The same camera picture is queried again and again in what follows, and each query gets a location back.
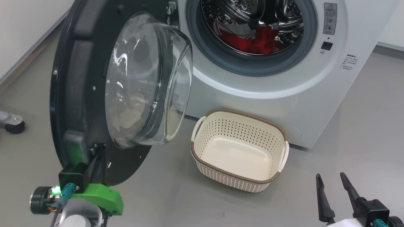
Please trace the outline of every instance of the caster wheel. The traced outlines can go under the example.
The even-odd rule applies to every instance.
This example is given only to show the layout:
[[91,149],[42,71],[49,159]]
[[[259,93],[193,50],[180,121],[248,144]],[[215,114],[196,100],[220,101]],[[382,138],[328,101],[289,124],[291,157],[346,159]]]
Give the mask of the caster wheel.
[[12,125],[12,124],[6,124],[6,131],[11,133],[11,134],[20,134],[24,131],[25,129],[25,122],[22,121],[18,125]]

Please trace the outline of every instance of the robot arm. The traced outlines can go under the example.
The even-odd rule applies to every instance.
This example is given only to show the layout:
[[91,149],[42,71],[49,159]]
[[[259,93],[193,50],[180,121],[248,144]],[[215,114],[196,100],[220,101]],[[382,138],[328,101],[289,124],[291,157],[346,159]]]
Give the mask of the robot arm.
[[320,174],[316,175],[318,218],[332,227],[404,227],[398,217],[389,217],[390,210],[379,200],[366,200],[360,197],[345,173],[340,173],[342,184],[347,191],[353,209],[353,219],[335,223],[335,213],[330,208],[324,193],[324,183]]
[[[38,187],[34,191],[30,202],[33,214],[53,212],[51,227],[106,227],[110,216],[122,215],[120,193],[106,186],[105,146],[97,147],[90,164],[92,170],[85,163],[67,165],[59,173],[60,186]],[[92,183],[96,176],[103,184]]]

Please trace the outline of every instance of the washing machine door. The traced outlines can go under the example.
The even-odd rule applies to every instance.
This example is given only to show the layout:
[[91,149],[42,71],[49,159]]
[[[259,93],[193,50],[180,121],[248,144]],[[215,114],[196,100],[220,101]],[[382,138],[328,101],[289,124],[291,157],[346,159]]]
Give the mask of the washing machine door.
[[125,181],[151,145],[181,125],[192,78],[187,36],[166,0],[76,0],[64,21],[50,91],[62,166],[87,163],[105,144],[108,185]]

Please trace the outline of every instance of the black wheel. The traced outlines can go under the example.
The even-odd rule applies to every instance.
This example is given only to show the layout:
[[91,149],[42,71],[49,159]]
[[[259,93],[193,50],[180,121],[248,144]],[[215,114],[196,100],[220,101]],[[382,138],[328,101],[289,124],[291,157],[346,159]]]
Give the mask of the black wheel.
[[6,124],[6,131],[11,133],[11,134],[20,134],[24,131],[25,129],[25,122],[22,121],[18,125],[12,125],[12,124]]
[[47,209],[51,205],[49,200],[49,191],[51,187],[37,187],[31,195],[29,208],[33,214],[50,214]]

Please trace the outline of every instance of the basket handle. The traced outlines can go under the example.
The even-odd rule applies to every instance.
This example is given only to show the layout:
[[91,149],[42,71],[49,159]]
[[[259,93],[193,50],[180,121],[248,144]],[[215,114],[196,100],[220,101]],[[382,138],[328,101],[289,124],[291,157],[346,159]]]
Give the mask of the basket handle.
[[198,128],[202,128],[202,124],[205,122],[206,116],[201,117],[195,124],[194,130],[192,131],[191,142],[194,142],[196,137],[198,136],[197,133],[199,132]]
[[282,156],[280,157],[279,169],[278,172],[281,172],[285,167],[286,160],[289,156],[289,143],[285,141],[285,145],[283,146]]

